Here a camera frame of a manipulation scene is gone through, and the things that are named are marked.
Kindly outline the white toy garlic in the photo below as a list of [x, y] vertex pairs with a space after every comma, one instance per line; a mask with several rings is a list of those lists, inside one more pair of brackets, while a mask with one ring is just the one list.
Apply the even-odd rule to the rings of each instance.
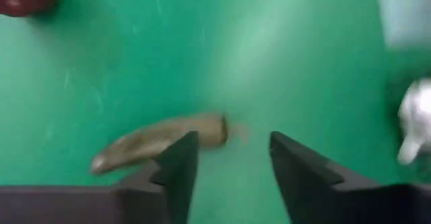
[[421, 78], [407, 88], [398, 115], [403, 141], [397, 159], [408, 165], [419, 154], [431, 153], [431, 78]]

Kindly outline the brown toy sweet potato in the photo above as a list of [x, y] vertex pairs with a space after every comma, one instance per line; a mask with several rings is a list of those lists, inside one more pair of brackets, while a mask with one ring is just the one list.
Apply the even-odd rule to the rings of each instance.
[[139, 127], [113, 141], [93, 157], [92, 174], [105, 174], [153, 158], [189, 132], [196, 132], [204, 148], [226, 144], [229, 136], [226, 116], [203, 113], [178, 116]]

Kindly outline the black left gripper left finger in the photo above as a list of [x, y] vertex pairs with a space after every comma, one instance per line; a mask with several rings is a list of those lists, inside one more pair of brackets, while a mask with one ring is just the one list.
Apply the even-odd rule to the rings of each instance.
[[190, 132], [110, 186], [0, 186], [0, 224], [188, 224], [197, 166]]

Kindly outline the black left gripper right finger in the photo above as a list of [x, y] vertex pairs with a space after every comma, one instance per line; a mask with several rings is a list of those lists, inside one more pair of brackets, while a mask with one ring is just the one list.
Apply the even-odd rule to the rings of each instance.
[[291, 224], [431, 224], [431, 185], [380, 184], [279, 131], [269, 154]]

